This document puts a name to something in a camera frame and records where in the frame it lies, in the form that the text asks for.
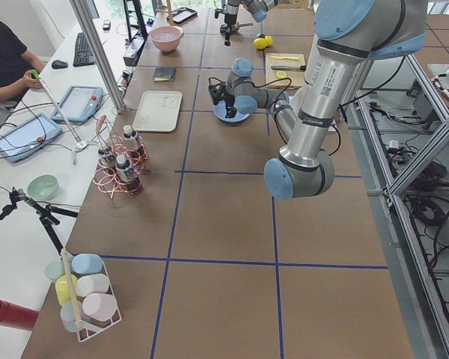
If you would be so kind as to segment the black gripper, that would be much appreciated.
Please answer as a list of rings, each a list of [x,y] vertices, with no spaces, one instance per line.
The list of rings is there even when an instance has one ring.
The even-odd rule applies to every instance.
[[[225,108],[227,119],[235,118],[236,116],[236,108],[235,108],[235,97],[232,94],[226,93],[224,95]]]
[[[226,46],[231,45],[230,34],[237,33],[236,24],[237,24],[237,15],[226,13],[224,15],[224,25],[223,25],[223,33],[224,33],[224,44]]]

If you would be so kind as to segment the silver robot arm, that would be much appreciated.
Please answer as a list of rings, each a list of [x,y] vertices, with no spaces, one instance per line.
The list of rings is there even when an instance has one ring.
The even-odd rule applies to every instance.
[[[253,17],[255,22],[262,22],[267,17],[268,11],[276,7],[279,0],[230,0],[225,1],[222,9],[216,10],[216,18],[220,13],[224,15],[224,44],[226,46],[231,45],[230,36],[233,29],[237,25],[237,17],[239,13],[239,7],[242,5]]]
[[[222,85],[228,114],[265,108],[287,142],[263,170],[273,197],[311,197],[329,189],[335,173],[321,145],[355,68],[418,51],[426,18],[426,1],[321,1],[305,81],[293,98],[256,86],[249,59],[234,61]]]

